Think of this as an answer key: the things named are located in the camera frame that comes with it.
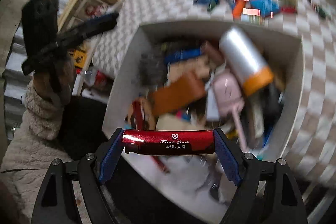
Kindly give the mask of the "person left hand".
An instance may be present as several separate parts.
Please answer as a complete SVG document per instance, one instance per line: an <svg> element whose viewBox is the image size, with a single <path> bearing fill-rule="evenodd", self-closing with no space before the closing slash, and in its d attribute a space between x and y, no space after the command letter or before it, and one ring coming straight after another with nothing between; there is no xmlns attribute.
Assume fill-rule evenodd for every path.
<svg viewBox="0 0 336 224"><path fill-rule="evenodd" d="M55 64L36 71L33 76L37 94L57 107L70 102L74 81L75 66L69 54Z"/></svg>

